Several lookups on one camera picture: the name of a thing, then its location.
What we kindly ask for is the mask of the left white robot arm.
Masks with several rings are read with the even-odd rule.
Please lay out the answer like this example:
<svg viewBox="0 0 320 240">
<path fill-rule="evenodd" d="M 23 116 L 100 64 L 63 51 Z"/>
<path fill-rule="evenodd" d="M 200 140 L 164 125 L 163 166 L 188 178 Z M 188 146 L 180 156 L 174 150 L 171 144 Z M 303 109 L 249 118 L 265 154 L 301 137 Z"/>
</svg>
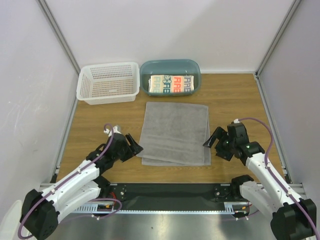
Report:
<svg viewBox="0 0 320 240">
<path fill-rule="evenodd" d="M 58 225 L 77 208 L 87 202 L 107 201 L 107 211 L 114 214 L 122 208 L 114 197 L 111 183 L 103 173 L 118 160 L 125 162 L 143 150 L 130 134 L 109 133 L 107 142 L 90 152 L 85 160 L 67 176 L 41 191 L 32 189 L 23 201 L 17 235 L 21 240 L 22 229 L 30 237 L 45 240 Z"/>
</svg>

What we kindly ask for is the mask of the grey towel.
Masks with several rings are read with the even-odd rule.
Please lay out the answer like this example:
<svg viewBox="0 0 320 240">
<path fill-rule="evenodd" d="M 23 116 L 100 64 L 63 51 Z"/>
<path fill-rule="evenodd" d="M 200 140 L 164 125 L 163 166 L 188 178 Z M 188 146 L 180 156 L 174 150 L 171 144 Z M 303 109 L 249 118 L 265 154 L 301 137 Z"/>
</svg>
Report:
<svg viewBox="0 0 320 240">
<path fill-rule="evenodd" d="M 142 165 L 209 166 L 209 108 L 201 104 L 147 102 L 138 154 Z"/>
</svg>

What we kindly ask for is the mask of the orange white lettered towel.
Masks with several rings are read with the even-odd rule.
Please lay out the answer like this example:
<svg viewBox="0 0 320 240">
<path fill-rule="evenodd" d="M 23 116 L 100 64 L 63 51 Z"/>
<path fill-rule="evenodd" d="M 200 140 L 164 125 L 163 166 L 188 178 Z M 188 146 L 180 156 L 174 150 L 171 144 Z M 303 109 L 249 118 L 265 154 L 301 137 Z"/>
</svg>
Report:
<svg viewBox="0 0 320 240">
<path fill-rule="evenodd" d="M 152 94 L 191 93 L 195 90 L 192 75 L 152 75 L 148 83 L 148 91 Z"/>
</svg>

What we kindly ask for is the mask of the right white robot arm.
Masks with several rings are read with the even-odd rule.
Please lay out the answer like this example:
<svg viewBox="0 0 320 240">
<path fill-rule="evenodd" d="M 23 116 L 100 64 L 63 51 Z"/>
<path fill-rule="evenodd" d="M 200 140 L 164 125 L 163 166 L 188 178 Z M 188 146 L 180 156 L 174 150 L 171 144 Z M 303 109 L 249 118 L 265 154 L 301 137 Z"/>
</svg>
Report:
<svg viewBox="0 0 320 240">
<path fill-rule="evenodd" d="M 241 120 L 235 119 L 227 129 L 217 127 L 203 146 L 214 147 L 216 156 L 224 160 L 236 157 L 258 178 L 260 183 L 248 175 L 233 178 L 230 195 L 236 201 L 248 200 L 269 219 L 276 239 L 320 238 L 316 204 L 289 186 L 271 163 L 269 151 L 250 141 Z"/>
</svg>

